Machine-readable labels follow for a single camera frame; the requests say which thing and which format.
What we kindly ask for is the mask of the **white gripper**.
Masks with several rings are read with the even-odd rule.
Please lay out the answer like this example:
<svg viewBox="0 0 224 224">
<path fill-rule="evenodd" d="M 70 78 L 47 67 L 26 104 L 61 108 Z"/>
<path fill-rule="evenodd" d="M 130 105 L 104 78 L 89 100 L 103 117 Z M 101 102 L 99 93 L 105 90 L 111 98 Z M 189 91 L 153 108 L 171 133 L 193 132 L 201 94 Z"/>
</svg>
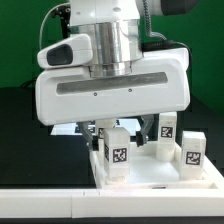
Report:
<svg viewBox="0 0 224 224">
<path fill-rule="evenodd" d="M 188 65 L 188 50 L 178 48 L 144 53 L 129 75 L 92 78 L 85 67 L 46 70 L 36 81 L 38 119 L 46 126 L 78 122 L 89 150 L 98 151 L 98 137 L 85 121 L 138 116 L 136 144 L 143 146 L 153 114 L 189 105 Z"/>
</svg>

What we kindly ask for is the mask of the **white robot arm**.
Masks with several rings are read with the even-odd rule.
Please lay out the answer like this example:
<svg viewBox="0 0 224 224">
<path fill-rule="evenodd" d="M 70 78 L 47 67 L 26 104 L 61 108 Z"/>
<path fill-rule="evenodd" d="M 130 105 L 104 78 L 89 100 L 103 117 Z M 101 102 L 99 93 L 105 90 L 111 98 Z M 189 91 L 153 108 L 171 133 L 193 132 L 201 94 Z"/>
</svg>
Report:
<svg viewBox="0 0 224 224">
<path fill-rule="evenodd" d="M 190 103 L 188 47 L 150 31 L 140 41 L 141 21 L 182 14 L 188 0 L 69 0 L 68 38 L 37 55 L 36 109 L 45 125 L 75 122 L 92 148 L 91 121 L 135 118 L 138 144 L 148 140 L 155 115 L 183 111 Z"/>
</svg>

